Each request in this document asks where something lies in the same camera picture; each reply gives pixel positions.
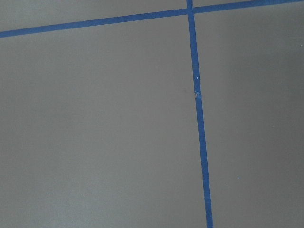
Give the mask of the brown paper table cover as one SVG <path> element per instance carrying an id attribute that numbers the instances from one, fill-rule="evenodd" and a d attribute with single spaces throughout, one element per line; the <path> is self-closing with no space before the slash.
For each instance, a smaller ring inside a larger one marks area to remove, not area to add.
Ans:
<path id="1" fill-rule="evenodd" d="M 0 32 L 187 7 L 3 0 Z M 213 228 L 304 225 L 304 3 L 195 14 Z M 3 228 L 207 228 L 188 17 L 0 38 Z"/>

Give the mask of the long blue tape strip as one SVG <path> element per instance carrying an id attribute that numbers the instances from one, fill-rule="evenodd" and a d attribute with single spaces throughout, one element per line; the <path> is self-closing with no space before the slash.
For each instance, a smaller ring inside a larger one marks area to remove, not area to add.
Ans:
<path id="1" fill-rule="evenodd" d="M 202 186 L 203 186 L 203 198 L 205 205 L 206 226 L 208 228 L 212 228 L 214 227 L 214 225 L 213 225 L 213 216 L 212 216 L 211 193 L 210 193 L 210 184 L 209 184 L 209 168 L 208 168 L 207 146 L 206 146 L 204 115 L 203 115 L 203 105 L 202 105 L 202 93 L 201 93 L 201 85 L 200 85 L 200 69 L 199 69 L 199 58 L 198 58 L 193 1 L 191 0 L 186 1 L 186 5 L 187 5 L 189 36 L 190 36 L 190 51 L 191 51 L 194 94 L 195 94 L 196 114 L 197 114 L 197 123 L 198 123 L 198 134 L 199 134 L 199 150 L 200 150 L 200 160 L 201 160 L 201 168 L 202 168 Z"/>

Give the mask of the crossing blue tape strip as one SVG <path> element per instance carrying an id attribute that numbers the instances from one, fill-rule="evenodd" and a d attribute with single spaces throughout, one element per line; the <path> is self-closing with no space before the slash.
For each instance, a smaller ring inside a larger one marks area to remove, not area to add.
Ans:
<path id="1" fill-rule="evenodd" d="M 93 20 L 76 21 L 69 23 L 23 28 L 23 29 L 20 28 L 14 30 L 7 30 L 7 31 L 2 31 L 0 33 L 0 37 L 7 38 L 7 37 L 29 35 L 29 34 L 52 32 L 52 31 L 78 29 L 78 28 L 102 26 L 109 24 L 119 24 L 125 22 L 170 18 L 170 17 L 184 16 L 190 13 L 195 15 L 195 14 L 209 13 L 216 11 L 263 7 L 263 6 L 271 6 L 271 5 L 289 4 L 295 2 L 296 2 L 295 0 L 250 0 L 250 1 L 233 2 L 233 3 L 213 4 L 206 6 L 194 6 L 193 4 L 191 4 L 189 7 L 186 7 L 184 9 L 171 9 L 165 11 L 148 12 L 141 14 L 126 15 L 126 16 L 109 17 L 102 19 L 93 19 Z"/>

